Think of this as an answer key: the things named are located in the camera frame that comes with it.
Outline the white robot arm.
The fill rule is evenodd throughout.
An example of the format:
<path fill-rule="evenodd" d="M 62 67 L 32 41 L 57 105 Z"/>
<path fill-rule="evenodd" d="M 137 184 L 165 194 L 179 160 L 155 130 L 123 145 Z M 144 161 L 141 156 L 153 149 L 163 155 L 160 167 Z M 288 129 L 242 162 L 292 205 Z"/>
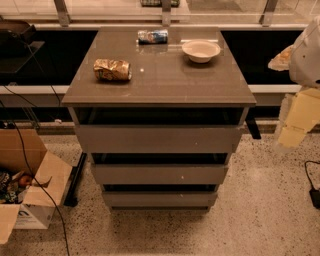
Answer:
<path fill-rule="evenodd" d="M 301 86 L 295 95 L 286 94 L 274 134 L 274 148 L 281 153 L 296 149 L 320 122 L 320 16 L 316 16 L 295 42 L 276 55 L 268 68 L 289 71 Z"/>

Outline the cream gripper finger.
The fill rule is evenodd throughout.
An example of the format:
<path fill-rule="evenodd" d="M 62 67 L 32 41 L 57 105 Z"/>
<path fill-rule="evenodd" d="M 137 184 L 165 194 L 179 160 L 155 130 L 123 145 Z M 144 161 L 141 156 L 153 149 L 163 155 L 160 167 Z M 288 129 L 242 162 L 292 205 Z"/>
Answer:
<path fill-rule="evenodd" d="M 278 153 L 295 150 L 320 122 L 320 90 L 305 88 L 282 100 L 279 123 L 274 133 L 274 149 Z"/>
<path fill-rule="evenodd" d="M 291 66 L 291 54 L 293 46 L 290 45 L 277 54 L 268 63 L 268 68 L 274 71 L 288 71 Z"/>

